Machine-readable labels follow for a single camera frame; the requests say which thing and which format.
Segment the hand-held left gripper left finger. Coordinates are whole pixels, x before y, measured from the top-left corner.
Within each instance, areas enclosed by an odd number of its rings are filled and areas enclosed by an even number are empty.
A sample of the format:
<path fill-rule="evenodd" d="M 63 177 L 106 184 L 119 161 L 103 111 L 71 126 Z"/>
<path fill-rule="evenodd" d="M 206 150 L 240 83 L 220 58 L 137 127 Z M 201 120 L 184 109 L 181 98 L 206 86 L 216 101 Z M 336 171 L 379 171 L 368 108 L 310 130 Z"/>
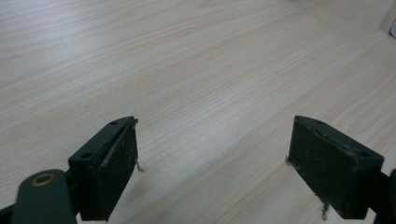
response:
<path fill-rule="evenodd" d="M 109 122 L 68 159 L 82 220 L 109 220 L 137 163 L 137 122 L 133 116 Z"/>

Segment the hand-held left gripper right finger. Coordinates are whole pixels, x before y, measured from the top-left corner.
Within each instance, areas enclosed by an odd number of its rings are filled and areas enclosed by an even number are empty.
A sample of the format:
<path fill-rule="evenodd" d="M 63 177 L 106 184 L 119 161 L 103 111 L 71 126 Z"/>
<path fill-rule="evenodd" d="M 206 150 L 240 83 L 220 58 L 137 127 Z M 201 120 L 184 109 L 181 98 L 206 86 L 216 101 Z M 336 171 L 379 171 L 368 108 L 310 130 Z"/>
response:
<path fill-rule="evenodd" d="M 289 162 L 340 217 L 363 219 L 384 157 L 323 121 L 294 118 Z"/>

